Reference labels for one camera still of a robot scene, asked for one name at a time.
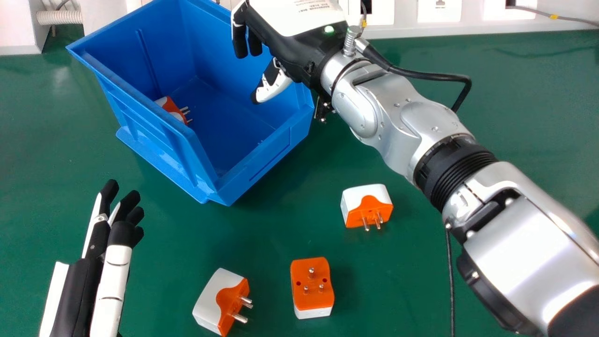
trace green table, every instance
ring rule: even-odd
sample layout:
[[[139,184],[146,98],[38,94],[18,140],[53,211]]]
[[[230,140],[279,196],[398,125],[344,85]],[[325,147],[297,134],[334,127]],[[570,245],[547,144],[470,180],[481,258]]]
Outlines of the green table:
[[[232,337],[449,334],[440,215],[338,117],[314,123],[233,207],[198,204],[116,139],[95,78],[64,49],[81,32],[59,32],[43,55],[0,58],[0,335],[37,335],[54,262],[79,256],[93,199],[109,178],[138,189],[146,210],[125,337],[212,336],[191,311],[218,267],[245,276],[255,303]],[[599,232],[596,31],[375,45],[403,67],[471,75],[463,123]],[[415,85],[446,105],[460,89]],[[343,226],[342,190],[367,183],[386,184],[395,204],[380,233]],[[316,256],[331,265],[335,306],[328,318],[299,321],[289,265]],[[458,336],[511,336],[457,277]]]

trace blue bin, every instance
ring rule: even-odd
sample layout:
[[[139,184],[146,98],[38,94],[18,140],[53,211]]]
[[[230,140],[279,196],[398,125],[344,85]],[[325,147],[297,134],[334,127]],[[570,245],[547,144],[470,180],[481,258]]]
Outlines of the blue bin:
[[[96,74],[117,137],[200,203],[230,206],[308,134],[303,85],[252,104],[271,55],[237,59],[230,12],[209,0],[154,0],[67,49]],[[167,95],[189,126],[154,103]]]

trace robotic hand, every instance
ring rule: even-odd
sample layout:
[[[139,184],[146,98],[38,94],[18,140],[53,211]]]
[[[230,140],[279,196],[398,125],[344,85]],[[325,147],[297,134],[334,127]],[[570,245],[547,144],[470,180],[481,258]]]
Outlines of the robotic hand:
[[[137,224],[144,211],[131,191],[110,212],[119,185],[109,180],[98,193],[81,258],[72,265],[56,262],[40,337],[120,336],[133,248],[144,236]]]
[[[245,0],[231,15],[239,58],[274,56],[252,94],[291,81],[319,94],[362,143],[420,189],[462,245],[457,267],[504,329],[589,337],[599,331],[599,242],[515,166],[479,145],[453,111],[419,95],[334,0]]]

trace black plug in outlet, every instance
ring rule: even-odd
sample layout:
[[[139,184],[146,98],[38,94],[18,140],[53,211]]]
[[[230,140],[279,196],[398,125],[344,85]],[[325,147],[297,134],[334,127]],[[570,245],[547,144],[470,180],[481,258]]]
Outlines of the black plug in outlet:
[[[366,7],[366,14],[372,14],[373,13],[373,1],[372,0],[362,0],[362,2],[364,3],[364,7]],[[360,14],[364,14],[363,7],[360,9]]]

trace white corrugated hose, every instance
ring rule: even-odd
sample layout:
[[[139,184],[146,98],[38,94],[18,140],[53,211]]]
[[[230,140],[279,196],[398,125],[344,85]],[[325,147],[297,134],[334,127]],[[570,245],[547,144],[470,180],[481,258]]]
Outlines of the white corrugated hose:
[[[81,11],[39,11],[36,16],[42,26],[83,23]]]

